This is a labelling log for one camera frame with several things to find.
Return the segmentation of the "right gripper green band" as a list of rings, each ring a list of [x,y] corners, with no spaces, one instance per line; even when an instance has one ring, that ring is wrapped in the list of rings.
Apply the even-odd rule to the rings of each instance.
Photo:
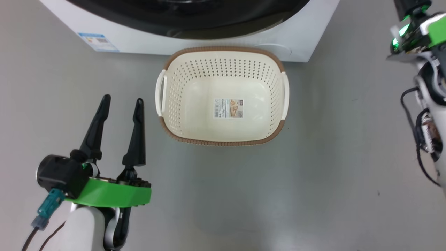
[[[445,63],[445,14],[398,13],[402,27],[391,27],[389,61]]]

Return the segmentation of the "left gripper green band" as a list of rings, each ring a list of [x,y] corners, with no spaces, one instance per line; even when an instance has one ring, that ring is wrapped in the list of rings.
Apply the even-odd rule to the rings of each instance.
[[[137,207],[150,203],[151,184],[141,181],[140,186],[120,184],[116,180],[102,179],[94,164],[102,158],[101,143],[105,121],[110,110],[110,95],[104,95],[79,149],[70,153],[70,158],[83,163],[76,165],[65,175],[66,200],[93,207]],[[145,110],[144,101],[138,98],[133,114],[134,127],[128,151],[122,164],[125,167],[140,167],[146,164]]]

